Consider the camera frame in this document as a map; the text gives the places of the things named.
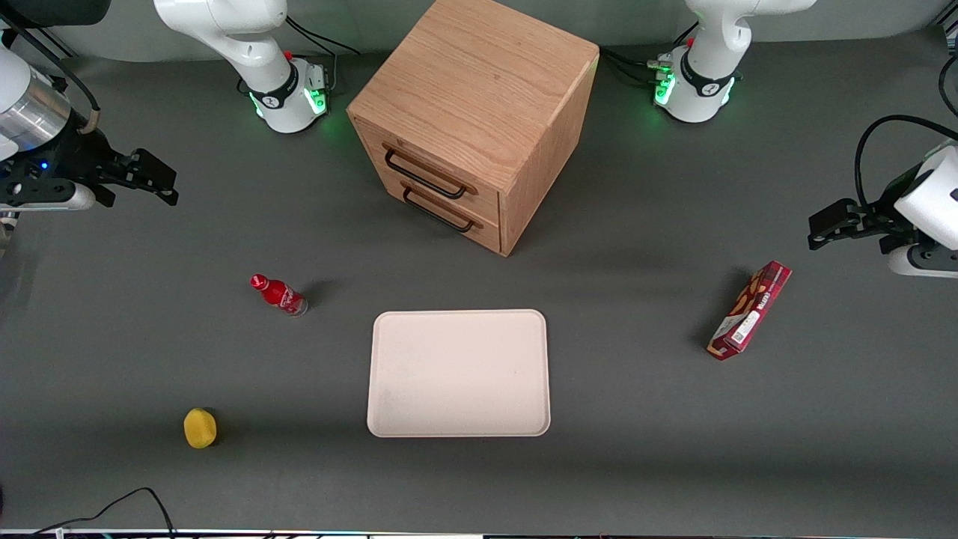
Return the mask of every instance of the black cable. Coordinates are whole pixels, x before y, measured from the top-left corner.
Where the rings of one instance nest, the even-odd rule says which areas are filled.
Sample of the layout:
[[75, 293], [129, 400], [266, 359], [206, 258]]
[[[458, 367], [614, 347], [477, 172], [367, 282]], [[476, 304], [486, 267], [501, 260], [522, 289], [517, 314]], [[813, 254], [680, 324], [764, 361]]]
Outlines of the black cable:
[[53, 37], [52, 35], [50, 35], [49, 33], [47, 33], [46, 30], [44, 30], [44, 29], [42, 29], [42, 28], [37, 28], [37, 30], [39, 30], [40, 33], [43, 34], [43, 36], [47, 38], [47, 41], [50, 41], [51, 43], [53, 43], [54, 45], [56, 45], [57, 48], [60, 50], [61, 53], [63, 53], [63, 55], [64, 55], [65, 57], [67, 57], [67, 58], [72, 58], [72, 57], [73, 57], [73, 54], [70, 53], [70, 51], [66, 50], [66, 47], [64, 47], [63, 45], [61, 45], [60, 42], [57, 41], [56, 39], [54, 39], [54, 37]]
[[916, 124], [927, 129], [931, 129], [939, 134], [942, 134], [948, 138], [958, 140], [958, 131], [953, 131], [951, 129], [942, 126], [941, 124], [936, 124], [931, 120], [925, 120], [925, 118], [919, 118], [917, 116], [909, 116], [907, 114], [891, 114], [889, 116], [884, 116], [878, 118], [871, 126], [861, 133], [861, 138], [858, 139], [858, 148], [855, 150], [855, 192], [858, 195], [858, 204], [865, 210], [865, 213], [868, 214], [868, 217], [872, 218], [872, 221], [878, 223], [878, 220], [875, 216], [875, 209], [872, 208], [871, 204], [868, 203], [868, 200], [865, 198], [865, 189], [862, 187], [861, 183], [861, 156], [865, 151], [865, 143], [868, 142], [868, 137], [875, 132], [875, 129], [882, 124], [887, 124], [888, 122], [907, 122], [909, 124]]
[[338, 73], [339, 55], [333, 52], [332, 50], [330, 50], [330, 48], [327, 47], [326, 45], [310, 37], [305, 31], [301, 30], [300, 28], [295, 26], [293, 23], [290, 23], [289, 17], [286, 18], [286, 22], [289, 23], [289, 27], [295, 30], [297, 34], [301, 35], [302, 37], [305, 37], [307, 40], [309, 40], [310, 43], [312, 43], [313, 45], [316, 45], [320, 49], [323, 49], [328, 54], [332, 55], [332, 83], [329, 84], [329, 90], [330, 92], [332, 92], [334, 88], [336, 87], [336, 83], [339, 81], [339, 73]]
[[357, 55], [359, 54], [359, 51], [355, 50], [353, 47], [351, 47], [351, 46], [349, 46], [349, 45], [340, 43], [339, 41], [336, 41], [335, 39], [329, 39], [328, 37], [326, 37], [326, 36], [324, 36], [324, 35], [319, 35], [319, 34], [317, 34], [316, 32], [313, 32], [313, 31], [307, 29], [307, 27], [305, 27], [305, 26], [303, 26], [302, 24], [296, 22], [296, 19], [294, 19], [294, 18], [291, 17], [291, 16], [288, 16], [288, 15], [286, 16], [286, 22], [289, 23], [289, 26], [291, 26], [291, 27], [293, 27], [293, 28], [299, 28], [299, 29], [302, 30], [303, 32], [305, 32], [305, 33], [307, 33], [307, 34], [309, 34], [309, 35], [312, 35], [313, 37], [316, 37], [316, 38], [318, 38], [318, 39], [322, 39], [323, 41], [326, 41], [326, 42], [328, 42], [328, 43], [332, 43], [333, 45], [342, 47], [342, 48], [344, 48], [344, 49], [346, 49], [346, 50], [348, 50], [348, 51], [353, 52], [354, 54], [357, 54]]
[[948, 110], [955, 116], [958, 116], [958, 108], [955, 108], [955, 105], [951, 102], [951, 99], [945, 91], [945, 79], [948, 75], [948, 69], [951, 68], [951, 65], [954, 64], [956, 59], [956, 57], [951, 57], [945, 62], [945, 65], [942, 66], [942, 71], [938, 74], [938, 93], [941, 94], [942, 101], [945, 102], [945, 106], [948, 107]]
[[693, 24], [692, 26], [690, 26], [688, 30], [686, 30], [685, 32], [683, 32], [682, 35], [680, 35], [679, 37], [676, 37], [676, 38], [675, 38], [675, 41], [672, 42], [672, 45], [677, 45], [677, 44], [681, 43], [681, 42], [682, 42], [682, 39], [685, 39], [685, 36], [686, 36], [686, 35], [691, 34], [691, 33], [692, 33], [692, 30], [694, 30], [697, 26], [698, 26], [698, 21], [696, 21], [695, 24]]
[[625, 67], [623, 67], [622, 65], [619, 65], [619, 64], [616, 63], [614, 60], [610, 60], [610, 61], [607, 62], [607, 63], [608, 63], [609, 65], [611, 65], [612, 67], [614, 67], [615, 70], [618, 71], [619, 73], [625, 75], [626, 77], [629, 77], [629, 78], [632, 79], [633, 81], [640, 82], [643, 87], [648, 87], [649, 85], [655, 85], [655, 84], [656, 84], [656, 81], [654, 81], [654, 80], [652, 80], [652, 79], [643, 79], [642, 77], [639, 77], [639, 76], [635, 75], [634, 73], [629, 73]]
[[172, 522], [172, 520], [170, 520], [170, 513], [168, 513], [168, 512], [167, 512], [167, 509], [163, 506], [163, 502], [160, 502], [160, 497], [156, 495], [156, 492], [154, 492], [153, 489], [152, 489], [152, 488], [149, 488], [148, 486], [141, 486], [140, 488], [137, 488], [136, 490], [133, 490], [132, 492], [129, 492], [129, 493], [127, 493], [127, 494], [121, 496], [120, 498], [117, 498], [116, 500], [110, 502], [106, 507], [104, 507], [103, 509], [101, 509], [99, 513], [93, 515], [92, 517], [84, 517], [84, 518], [78, 518], [78, 519], [70, 519], [70, 520], [66, 520], [66, 521], [63, 521], [63, 522], [59, 522], [59, 523], [56, 523], [56, 524], [54, 524], [54, 525], [47, 526], [47, 527], [42, 528], [42, 529], [38, 529], [37, 531], [31, 533], [30, 535], [27, 535], [27, 537], [36, 537], [36, 536], [38, 536], [38, 535], [41, 535], [41, 534], [43, 534], [43, 533], [46, 533], [47, 531], [50, 531], [51, 529], [58, 529], [58, 528], [65, 527], [65, 526], [70, 526], [71, 524], [76, 524], [76, 523], [79, 523], [79, 522], [91, 522], [91, 521], [95, 521], [95, 520], [97, 520], [98, 518], [102, 517], [103, 514], [104, 514], [106, 511], [108, 511], [108, 510], [110, 509], [110, 507], [112, 507], [113, 505], [116, 505], [116, 504], [122, 502], [123, 500], [129, 498], [130, 496], [133, 496], [133, 495], [136, 494], [137, 492], [141, 492], [141, 491], [149, 492], [149, 494], [150, 494], [150, 495], [153, 497], [153, 499], [156, 501], [156, 504], [159, 505], [159, 507], [160, 507], [160, 512], [163, 513], [163, 520], [164, 520], [165, 524], [167, 525], [167, 531], [170, 533], [170, 538], [172, 539], [172, 537], [174, 536], [174, 534], [173, 534], [173, 522]]
[[607, 49], [605, 47], [599, 47], [599, 53], [606, 55], [612, 59], [617, 59], [622, 63], [627, 63], [628, 65], [641, 65], [643, 67], [645, 67], [646, 65], [644, 61], [639, 61], [637, 59], [631, 59], [629, 57], [622, 56], [619, 53], [613, 51], [612, 49]]
[[5, 48], [9, 49], [13, 46], [13, 42], [16, 40], [16, 32], [11, 29], [6, 29], [0, 31], [0, 44]]
[[952, 6], [951, 9], [948, 10], [947, 13], [945, 13], [944, 15], [942, 15], [941, 17], [939, 17], [937, 24], [944, 24], [945, 21], [947, 21], [948, 18], [951, 17], [953, 13], [955, 13], [955, 11], [958, 11], [958, 3], [955, 3], [955, 5]]
[[306, 33], [306, 31], [300, 29], [298, 26], [296, 26], [296, 25], [294, 25], [293, 23], [289, 22], [289, 19], [286, 20], [286, 24], [289, 25], [289, 28], [292, 28], [293, 30], [295, 30], [297, 34], [301, 35], [302, 37], [305, 37], [310, 43], [312, 43], [313, 45], [316, 45], [316, 46], [319, 47], [320, 49], [323, 49], [324, 51], [326, 51], [327, 54], [336, 56], [336, 53], [333, 52], [332, 49], [330, 49], [330, 48], [327, 47], [326, 45], [320, 43], [319, 41], [313, 39], [312, 37], [310, 37], [309, 34]]
[[5, 23], [7, 23], [7, 26], [11, 27], [21, 37], [26, 39], [27, 42], [33, 45], [34, 48], [40, 52], [40, 54], [42, 54], [50, 62], [52, 62], [53, 65], [55, 65], [60, 71], [62, 71], [63, 74], [66, 75], [68, 79], [70, 79], [71, 81], [73, 81], [74, 84], [77, 85], [77, 88], [79, 88], [80, 91], [83, 92], [83, 95], [86, 96], [86, 100], [90, 102], [90, 109], [92, 110], [92, 113], [90, 114], [90, 119], [87, 121], [86, 126], [80, 129], [80, 132], [82, 133], [92, 132], [94, 129], [96, 129], [97, 123], [100, 121], [100, 105], [97, 103], [97, 98], [93, 97], [93, 93], [90, 92], [90, 89], [86, 87], [86, 84], [84, 84], [79, 77], [74, 75], [73, 71], [70, 71], [69, 69], [67, 69], [67, 67], [63, 65], [63, 62], [60, 61], [57, 55], [55, 55], [53, 51], [48, 49], [46, 45], [41, 43], [39, 39], [34, 37], [29, 32], [26, 32], [25, 30], [20, 28], [20, 25], [10, 20], [9, 17], [7, 17], [1, 12], [0, 12], [0, 20], [3, 20]]

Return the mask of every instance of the drawer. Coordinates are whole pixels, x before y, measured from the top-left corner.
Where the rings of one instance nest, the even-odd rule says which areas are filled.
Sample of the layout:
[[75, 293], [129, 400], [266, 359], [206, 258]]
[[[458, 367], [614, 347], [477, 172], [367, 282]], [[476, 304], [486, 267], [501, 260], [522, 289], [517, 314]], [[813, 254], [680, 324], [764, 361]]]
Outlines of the drawer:
[[359, 121], [360, 136], [379, 174], [414, 184], [432, 193], [445, 206], [462, 208], [490, 223], [499, 223], [499, 193], [490, 186], [463, 181], [428, 158], [411, 151], [401, 138]]
[[499, 252], [499, 227], [495, 224], [462, 208], [451, 207], [448, 200], [426, 192], [422, 187], [413, 185], [412, 181], [388, 179], [383, 183], [393, 197], [443, 222], [473, 242]]

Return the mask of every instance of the green led light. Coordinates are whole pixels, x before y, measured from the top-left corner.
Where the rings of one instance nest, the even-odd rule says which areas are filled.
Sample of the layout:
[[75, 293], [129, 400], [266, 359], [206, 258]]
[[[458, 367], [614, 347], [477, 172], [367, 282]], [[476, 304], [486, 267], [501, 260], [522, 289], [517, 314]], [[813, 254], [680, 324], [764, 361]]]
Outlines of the green led light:
[[721, 98], [721, 103], [725, 105], [728, 103], [728, 96], [732, 95], [732, 86], [735, 85], [735, 77], [732, 77], [732, 80], [728, 82], [728, 89], [725, 90], [725, 97]]
[[309, 106], [312, 107], [312, 111], [315, 112], [317, 116], [326, 112], [326, 93], [320, 90], [303, 88], [303, 95], [306, 96], [307, 101], [309, 101]]
[[262, 110], [260, 110], [260, 104], [256, 102], [256, 98], [253, 97], [253, 93], [250, 92], [249, 100], [253, 102], [253, 106], [256, 108], [256, 115], [262, 118]]
[[655, 101], [660, 105], [665, 105], [669, 102], [669, 98], [672, 96], [672, 89], [675, 87], [675, 75], [669, 74], [669, 76], [662, 82], [659, 83], [659, 87], [655, 88]]

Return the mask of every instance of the cabinet top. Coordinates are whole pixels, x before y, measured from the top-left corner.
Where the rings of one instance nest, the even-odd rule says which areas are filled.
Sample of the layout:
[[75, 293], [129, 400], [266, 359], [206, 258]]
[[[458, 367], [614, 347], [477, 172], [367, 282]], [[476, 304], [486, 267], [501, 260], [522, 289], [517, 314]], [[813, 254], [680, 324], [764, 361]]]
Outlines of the cabinet top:
[[598, 57], [595, 44], [491, 0], [436, 0], [349, 111], [509, 189]]

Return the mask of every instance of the barcode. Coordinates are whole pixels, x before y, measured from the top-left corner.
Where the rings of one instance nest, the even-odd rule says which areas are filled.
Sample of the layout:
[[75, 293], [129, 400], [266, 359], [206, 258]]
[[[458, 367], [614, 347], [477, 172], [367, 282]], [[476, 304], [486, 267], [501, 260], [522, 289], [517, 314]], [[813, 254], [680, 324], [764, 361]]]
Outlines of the barcode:
[[736, 344], [742, 344], [745, 342], [745, 339], [748, 337], [749, 333], [752, 333], [752, 328], [755, 327], [755, 322], [759, 321], [759, 313], [757, 311], [752, 311], [745, 317], [745, 320], [741, 322], [739, 329], [732, 335], [732, 340]]

